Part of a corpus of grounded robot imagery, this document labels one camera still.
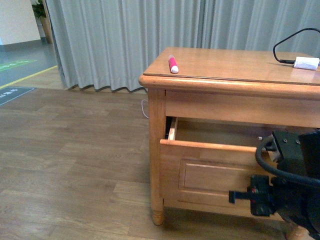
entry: red marker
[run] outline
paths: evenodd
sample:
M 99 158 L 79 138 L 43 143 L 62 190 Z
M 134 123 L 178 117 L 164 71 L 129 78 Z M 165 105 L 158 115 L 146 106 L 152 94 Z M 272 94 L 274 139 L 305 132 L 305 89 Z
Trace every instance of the red marker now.
M 175 57 L 173 55 L 169 56 L 169 66 L 171 73 L 177 74 L 179 72 Z

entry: gray curtain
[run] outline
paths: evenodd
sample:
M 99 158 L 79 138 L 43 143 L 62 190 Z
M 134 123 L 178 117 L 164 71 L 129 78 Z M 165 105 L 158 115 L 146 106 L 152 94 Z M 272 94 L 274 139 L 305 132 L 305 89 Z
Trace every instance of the gray curtain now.
M 140 88 L 166 47 L 271 51 L 320 28 L 319 0 L 47 0 L 63 84 Z M 277 50 L 320 57 L 320 34 Z

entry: open drawer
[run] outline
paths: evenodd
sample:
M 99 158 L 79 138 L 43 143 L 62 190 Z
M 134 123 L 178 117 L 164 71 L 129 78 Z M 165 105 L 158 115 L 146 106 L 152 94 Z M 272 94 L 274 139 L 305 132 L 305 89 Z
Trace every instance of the open drawer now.
M 247 191 L 254 174 L 269 175 L 256 162 L 260 136 L 274 128 L 174 118 L 160 141 L 160 194 L 167 207 L 252 217 L 250 201 L 229 203 L 228 193 Z M 270 219 L 280 220 L 279 215 Z

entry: potted plant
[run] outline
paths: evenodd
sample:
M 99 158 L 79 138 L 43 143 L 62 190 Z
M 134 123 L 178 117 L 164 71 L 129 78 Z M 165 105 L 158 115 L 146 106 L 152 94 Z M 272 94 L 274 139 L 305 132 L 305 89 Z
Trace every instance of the potted plant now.
M 43 0 L 38 0 L 36 4 L 32 4 L 32 9 L 36 18 L 39 18 L 43 27 L 46 41 L 48 44 L 52 44 L 52 33 L 50 21 L 46 15 L 45 6 Z

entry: desk leg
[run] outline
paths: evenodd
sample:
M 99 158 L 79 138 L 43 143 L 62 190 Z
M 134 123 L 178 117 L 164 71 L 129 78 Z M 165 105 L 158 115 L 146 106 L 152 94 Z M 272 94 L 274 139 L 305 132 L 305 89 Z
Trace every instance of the desk leg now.
M 164 199 L 160 197 L 160 139 L 166 134 L 165 90 L 148 90 L 149 150 L 152 220 L 157 226 L 164 221 Z
M 298 226 L 294 223 L 291 225 L 291 229 L 286 233 L 286 240 L 304 240 L 308 231 L 302 226 Z

